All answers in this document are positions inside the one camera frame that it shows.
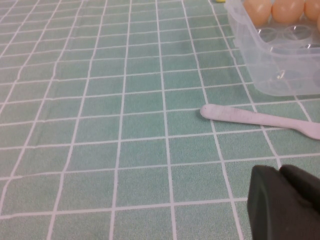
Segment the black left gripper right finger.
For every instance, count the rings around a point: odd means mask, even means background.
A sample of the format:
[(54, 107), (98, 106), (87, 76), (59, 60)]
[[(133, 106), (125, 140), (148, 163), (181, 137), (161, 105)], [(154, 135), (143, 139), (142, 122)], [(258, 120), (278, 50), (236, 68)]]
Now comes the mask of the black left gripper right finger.
[(313, 208), (320, 207), (319, 178), (291, 164), (282, 165), (279, 171), (304, 199), (312, 203)]

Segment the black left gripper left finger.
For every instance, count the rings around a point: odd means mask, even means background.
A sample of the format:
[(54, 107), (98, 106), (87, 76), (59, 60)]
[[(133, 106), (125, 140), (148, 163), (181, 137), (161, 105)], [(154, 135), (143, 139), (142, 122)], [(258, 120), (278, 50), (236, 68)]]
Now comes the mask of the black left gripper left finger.
[(247, 212), (254, 240), (320, 238), (320, 208), (313, 208), (274, 167), (252, 168)]

